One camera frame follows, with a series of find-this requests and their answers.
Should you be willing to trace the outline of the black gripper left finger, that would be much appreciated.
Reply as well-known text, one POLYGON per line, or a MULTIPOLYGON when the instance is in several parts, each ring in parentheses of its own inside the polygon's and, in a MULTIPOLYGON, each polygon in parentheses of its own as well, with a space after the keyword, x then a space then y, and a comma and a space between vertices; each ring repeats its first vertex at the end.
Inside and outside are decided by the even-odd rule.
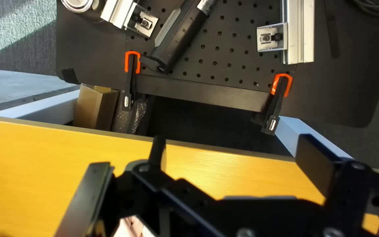
POLYGON ((107 237, 102 208, 112 180, 110 162, 91 163, 56 232, 56 237, 107 237))

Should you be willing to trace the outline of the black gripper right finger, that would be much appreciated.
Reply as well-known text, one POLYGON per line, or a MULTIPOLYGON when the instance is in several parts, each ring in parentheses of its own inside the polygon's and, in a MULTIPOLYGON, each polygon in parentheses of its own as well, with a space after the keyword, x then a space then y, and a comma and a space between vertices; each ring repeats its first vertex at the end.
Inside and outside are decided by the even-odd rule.
POLYGON ((314 186, 327 196, 332 188, 335 173, 344 159, 312 134, 302 134, 295 162, 314 186))

